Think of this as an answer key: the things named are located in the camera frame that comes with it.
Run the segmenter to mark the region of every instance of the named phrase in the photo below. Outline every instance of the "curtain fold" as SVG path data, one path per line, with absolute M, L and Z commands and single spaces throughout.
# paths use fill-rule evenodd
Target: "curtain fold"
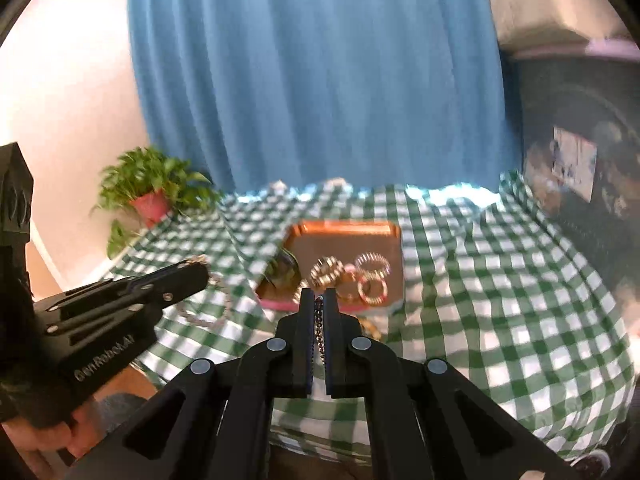
M 151 141 L 225 190 L 520 168 L 488 0 L 129 0 Z

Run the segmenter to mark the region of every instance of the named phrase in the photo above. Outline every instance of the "silver screw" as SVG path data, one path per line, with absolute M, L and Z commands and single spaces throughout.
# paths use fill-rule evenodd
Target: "silver screw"
M 202 375 L 209 371 L 211 363 L 206 359 L 196 359 L 189 368 L 194 374 Z
M 369 350 L 371 348 L 371 339 L 368 337 L 354 337 L 351 340 L 351 346 L 356 350 Z
M 427 363 L 427 368 L 432 374 L 441 375 L 447 371 L 447 364 L 442 359 L 432 359 Z
M 287 347 L 287 342 L 284 339 L 280 339 L 279 337 L 274 337 L 267 341 L 267 348 L 272 352 L 278 352 L 280 350 L 284 350 Z

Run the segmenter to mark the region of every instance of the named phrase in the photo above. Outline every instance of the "human hand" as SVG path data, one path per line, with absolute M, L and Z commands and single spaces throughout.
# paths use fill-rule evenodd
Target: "human hand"
M 104 436 L 96 403 L 88 400 L 71 414 L 75 424 L 70 428 L 66 423 L 37 430 L 24 418 L 18 416 L 2 423 L 5 433 L 16 449 L 21 451 L 55 451 L 67 448 L 76 458 L 80 458 Z

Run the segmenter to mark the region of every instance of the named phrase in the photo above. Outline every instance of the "tray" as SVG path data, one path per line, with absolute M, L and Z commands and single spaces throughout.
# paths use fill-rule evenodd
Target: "tray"
M 338 298 L 340 311 L 366 316 L 395 310 L 404 303 L 401 232 L 392 222 L 302 221 L 289 227 L 283 247 L 296 257 L 304 278 L 321 256 L 335 256 L 346 265 L 367 251 L 382 254 L 391 264 L 391 274 L 386 279 L 388 298 L 385 303 L 372 307 L 359 298 L 353 303 Z M 276 288 L 263 278 L 256 293 L 263 308 L 295 312 L 298 305 L 291 301 L 295 288 Z M 355 284 L 342 285 L 340 290 L 357 294 Z

